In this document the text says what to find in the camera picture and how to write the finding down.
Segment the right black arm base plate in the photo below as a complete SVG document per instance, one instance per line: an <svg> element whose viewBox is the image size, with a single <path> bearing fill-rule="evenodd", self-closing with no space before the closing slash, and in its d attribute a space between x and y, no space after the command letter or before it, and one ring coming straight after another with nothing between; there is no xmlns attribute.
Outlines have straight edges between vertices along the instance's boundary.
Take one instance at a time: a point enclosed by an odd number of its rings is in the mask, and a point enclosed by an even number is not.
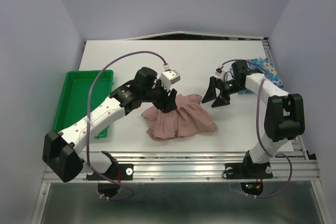
<svg viewBox="0 0 336 224"><path fill-rule="evenodd" d="M226 163L225 175L227 179L271 179L273 174L270 163L245 165L244 163Z"/></svg>

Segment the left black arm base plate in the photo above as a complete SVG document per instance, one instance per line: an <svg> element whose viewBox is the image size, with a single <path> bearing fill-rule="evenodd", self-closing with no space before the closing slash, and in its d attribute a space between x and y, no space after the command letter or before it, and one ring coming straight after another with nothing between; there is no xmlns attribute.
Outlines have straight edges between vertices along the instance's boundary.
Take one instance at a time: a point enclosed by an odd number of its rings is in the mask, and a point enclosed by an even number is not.
<svg viewBox="0 0 336 224"><path fill-rule="evenodd" d="M115 181L131 181L133 179L134 166L131 163L97 163L93 166L104 177ZM105 180L105 178L99 176L89 166L85 165L80 172L80 175L85 175L86 180Z"/></svg>

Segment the pink skirt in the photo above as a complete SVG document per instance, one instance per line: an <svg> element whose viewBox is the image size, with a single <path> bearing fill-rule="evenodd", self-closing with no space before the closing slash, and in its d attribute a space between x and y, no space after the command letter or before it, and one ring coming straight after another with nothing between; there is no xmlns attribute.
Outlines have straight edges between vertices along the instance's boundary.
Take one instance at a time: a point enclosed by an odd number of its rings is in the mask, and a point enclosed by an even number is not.
<svg viewBox="0 0 336 224"><path fill-rule="evenodd" d="M201 107L202 97L199 94L177 95L177 109L163 113L152 106L141 116L148 129L147 135L155 141L166 141L184 138L197 133L213 133L217 125L209 113Z"/></svg>

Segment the aluminium table frame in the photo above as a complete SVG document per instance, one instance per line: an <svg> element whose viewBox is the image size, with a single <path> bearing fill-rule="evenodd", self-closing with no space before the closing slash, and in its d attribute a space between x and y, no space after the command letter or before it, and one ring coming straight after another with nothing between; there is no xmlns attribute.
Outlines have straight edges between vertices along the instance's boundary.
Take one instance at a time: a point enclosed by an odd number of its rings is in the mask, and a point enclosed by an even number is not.
<svg viewBox="0 0 336 224"><path fill-rule="evenodd" d="M265 58L260 40L89 40L80 69L100 70L116 57L137 51L112 65L114 85L132 79L143 66L162 71L150 52L161 54L181 80L181 94L203 95L210 76L231 59ZM218 126L214 134L157 142L148 137L141 109L113 123L108 137L90 145L94 164L108 163L102 151L134 166L129 184L135 195L125 201L101 199L101 182L79 175L64 184L46 168L44 223L333 223L317 161L307 157L301 139L282 150L291 160L271 161L273 179L264 180L264 199L245 196L237 180L222 177L225 164L242 161L257 143L254 95L231 97L229 106L204 108Z"/></svg>

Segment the green plastic bin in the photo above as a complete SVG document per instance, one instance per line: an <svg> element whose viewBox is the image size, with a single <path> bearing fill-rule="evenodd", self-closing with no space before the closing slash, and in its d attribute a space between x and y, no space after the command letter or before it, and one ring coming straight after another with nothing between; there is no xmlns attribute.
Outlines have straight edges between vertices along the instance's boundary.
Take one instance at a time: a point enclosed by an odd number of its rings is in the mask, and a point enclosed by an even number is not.
<svg viewBox="0 0 336 224"><path fill-rule="evenodd" d="M59 132L87 115L90 87L98 75L98 70L71 71L66 74L53 130ZM99 77L91 97L91 110L98 107L111 93L113 71L106 70Z"/></svg>

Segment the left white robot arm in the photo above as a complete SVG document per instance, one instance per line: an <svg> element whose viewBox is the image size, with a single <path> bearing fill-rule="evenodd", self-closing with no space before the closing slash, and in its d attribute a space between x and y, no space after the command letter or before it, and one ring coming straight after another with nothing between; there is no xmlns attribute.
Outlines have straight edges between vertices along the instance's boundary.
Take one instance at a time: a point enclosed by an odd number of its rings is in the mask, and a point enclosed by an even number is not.
<svg viewBox="0 0 336 224"><path fill-rule="evenodd" d="M89 164L80 153L113 122L147 102L163 113L176 110L177 91L172 85L180 79L180 74L169 66L161 74L142 67L134 79L112 91L94 110L89 109L87 116L60 132L49 131L44 138L43 161L62 182L73 180Z"/></svg>

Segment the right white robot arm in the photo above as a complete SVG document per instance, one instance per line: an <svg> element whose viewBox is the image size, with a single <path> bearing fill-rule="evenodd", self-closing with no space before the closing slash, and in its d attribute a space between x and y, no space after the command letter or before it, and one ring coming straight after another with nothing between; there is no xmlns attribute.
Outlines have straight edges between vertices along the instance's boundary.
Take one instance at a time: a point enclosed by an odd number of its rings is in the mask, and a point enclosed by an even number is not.
<svg viewBox="0 0 336 224"><path fill-rule="evenodd" d="M253 177L260 172L260 164L268 162L289 140L305 131L303 97L277 87L266 75L265 69L249 68L246 60L230 60L233 77L210 77L202 103L211 102L212 107L230 104L230 96L242 90L257 95L257 103L266 105L264 134L257 130L258 143L247 152L247 161L242 163L244 175Z"/></svg>

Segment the blue floral skirt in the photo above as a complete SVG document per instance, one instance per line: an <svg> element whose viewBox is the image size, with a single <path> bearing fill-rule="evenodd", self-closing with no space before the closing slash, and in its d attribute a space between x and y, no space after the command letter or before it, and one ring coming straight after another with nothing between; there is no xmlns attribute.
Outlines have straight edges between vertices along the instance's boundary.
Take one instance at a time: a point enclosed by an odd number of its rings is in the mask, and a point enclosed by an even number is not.
<svg viewBox="0 0 336 224"><path fill-rule="evenodd" d="M247 60L247 65L250 69L258 69L267 75L267 79L270 80L279 88L283 88L283 82L280 80L280 76L274 66L274 64L267 58L255 58Z"/></svg>

